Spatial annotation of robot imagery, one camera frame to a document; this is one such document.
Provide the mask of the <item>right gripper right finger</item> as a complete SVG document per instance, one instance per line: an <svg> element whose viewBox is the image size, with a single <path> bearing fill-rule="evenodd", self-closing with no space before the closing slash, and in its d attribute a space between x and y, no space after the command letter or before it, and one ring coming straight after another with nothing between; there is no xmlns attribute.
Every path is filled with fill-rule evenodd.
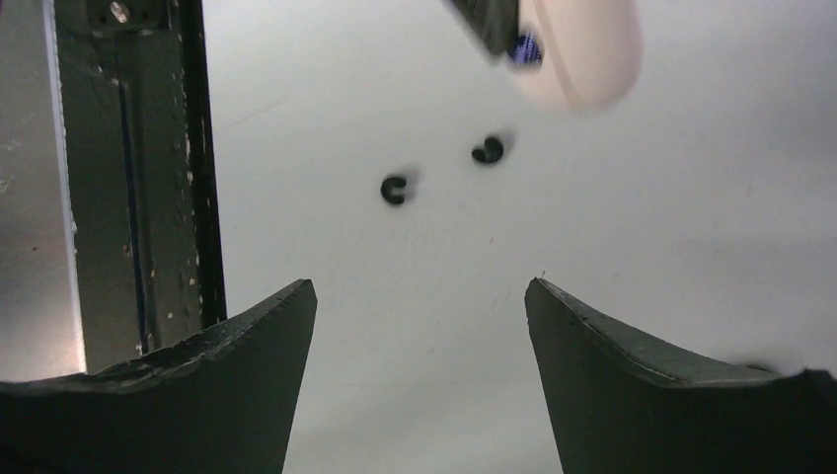
<svg viewBox="0 0 837 474"><path fill-rule="evenodd" d="M567 473L832 473L836 381L672 345L542 278L530 340Z"/></svg>

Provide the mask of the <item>white earbud charging case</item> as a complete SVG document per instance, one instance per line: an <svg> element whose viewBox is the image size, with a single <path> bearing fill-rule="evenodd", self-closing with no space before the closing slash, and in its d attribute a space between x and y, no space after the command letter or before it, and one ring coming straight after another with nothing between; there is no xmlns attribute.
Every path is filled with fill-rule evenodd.
<svg viewBox="0 0 837 474"><path fill-rule="evenodd" d="M635 1L521 1L508 67L521 94L550 110L612 106L635 86L644 45Z"/></svg>

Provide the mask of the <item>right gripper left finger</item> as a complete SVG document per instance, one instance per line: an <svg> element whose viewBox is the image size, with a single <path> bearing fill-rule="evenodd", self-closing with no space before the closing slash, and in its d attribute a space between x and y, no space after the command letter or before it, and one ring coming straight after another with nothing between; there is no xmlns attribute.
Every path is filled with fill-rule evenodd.
<svg viewBox="0 0 837 474"><path fill-rule="evenodd" d="M317 311L299 279L95 374L1 386L5 473L278 473Z"/></svg>

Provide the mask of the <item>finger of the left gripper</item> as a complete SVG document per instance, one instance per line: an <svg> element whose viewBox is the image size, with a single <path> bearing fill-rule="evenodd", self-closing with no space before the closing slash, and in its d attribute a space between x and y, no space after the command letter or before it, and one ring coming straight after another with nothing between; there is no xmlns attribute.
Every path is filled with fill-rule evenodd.
<svg viewBox="0 0 837 474"><path fill-rule="evenodd" d="M449 4L492 59L501 58L516 45L520 27L518 0L451 0Z"/></svg>

